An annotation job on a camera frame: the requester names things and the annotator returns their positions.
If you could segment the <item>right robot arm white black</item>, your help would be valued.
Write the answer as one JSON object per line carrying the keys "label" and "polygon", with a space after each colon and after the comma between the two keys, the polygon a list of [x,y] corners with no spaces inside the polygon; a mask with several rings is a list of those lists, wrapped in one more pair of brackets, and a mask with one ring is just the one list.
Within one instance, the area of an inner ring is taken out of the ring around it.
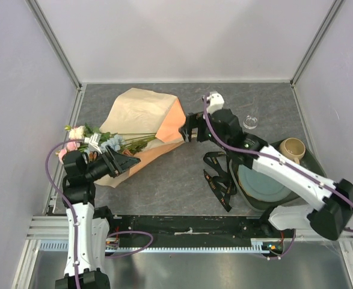
{"label": "right robot arm white black", "polygon": [[337,240],[347,229],[353,215],[351,182],[333,181],[289,160],[266,141],[243,132],[238,118],[229,109],[208,116],[187,115],[179,129],[185,141],[191,140],[193,129],[197,130],[198,141],[215,143],[232,161],[274,179],[306,201],[306,205],[294,208],[279,205],[270,209],[269,216],[259,222],[264,236],[309,227],[323,238]]}

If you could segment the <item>black ribbon gold lettering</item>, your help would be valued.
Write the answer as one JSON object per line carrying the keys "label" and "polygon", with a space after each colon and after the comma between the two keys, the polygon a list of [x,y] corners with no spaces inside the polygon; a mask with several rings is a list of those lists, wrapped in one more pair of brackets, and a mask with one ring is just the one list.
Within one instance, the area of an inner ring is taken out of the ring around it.
{"label": "black ribbon gold lettering", "polygon": [[[223,169],[220,165],[220,162],[218,161],[219,157],[226,158],[226,169]],[[229,173],[230,158],[225,152],[208,152],[204,155],[203,161],[217,173],[217,175],[211,176],[204,169],[203,174],[205,180],[223,208],[227,212],[230,212],[232,209],[230,205],[231,197],[237,194],[235,182]]]}

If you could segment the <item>orange wrapping paper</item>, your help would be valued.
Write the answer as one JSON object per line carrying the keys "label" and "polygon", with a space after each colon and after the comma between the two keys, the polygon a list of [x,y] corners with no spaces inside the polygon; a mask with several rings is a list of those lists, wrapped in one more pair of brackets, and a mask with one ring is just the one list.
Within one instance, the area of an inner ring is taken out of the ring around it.
{"label": "orange wrapping paper", "polygon": [[185,120],[177,96],[135,88],[122,93],[114,101],[100,130],[120,134],[126,141],[150,135],[154,135],[155,139],[142,152],[135,154],[140,159],[139,164],[116,178],[104,176],[95,183],[116,188],[161,155],[182,145],[179,128]]}

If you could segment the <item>artificial flower bunch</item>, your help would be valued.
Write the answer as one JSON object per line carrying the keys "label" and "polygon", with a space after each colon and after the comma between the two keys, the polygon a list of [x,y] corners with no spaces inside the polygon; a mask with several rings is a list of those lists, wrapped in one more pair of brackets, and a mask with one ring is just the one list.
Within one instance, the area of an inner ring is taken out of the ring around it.
{"label": "artificial flower bunch", "polygon": [[[118,134],[116,132],[101,132],[99,128],[91,128],[85,124],[82,126],[65,126],[64,128],[69,133],[70,142],[55,152],[60,163],[63,163],[63,158],[70,151],[80,151],[87,155],[89,161],[94,161],[98,155],[106,152],[109,146],[114,151],[134,156],[136,153],[142,152],[147,145],[155,140],[155,133],[144,134]],[[97,147],[92,148],[89,143],[85,142],[86,137],[91,137],[94,134],[99,134],[100,139],[97,141]]]}

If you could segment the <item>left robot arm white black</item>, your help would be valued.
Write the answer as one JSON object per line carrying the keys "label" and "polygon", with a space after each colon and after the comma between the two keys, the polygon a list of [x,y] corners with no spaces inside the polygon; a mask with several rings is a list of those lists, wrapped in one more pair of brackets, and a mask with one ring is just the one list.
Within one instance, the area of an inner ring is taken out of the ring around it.
{"label": "left robot arm white black", "polygon": [[63,156],[66,175],[62,181],[63,202],[69,223],[69,246],[63,278],[55,288],[109,288],[104,270],[107,237],[115,232],[115,221],[107,207],[95,208],[95,181],[117,177],[140,163],[140,159],[114,151],[110,146],[90,161],[81,151]]}

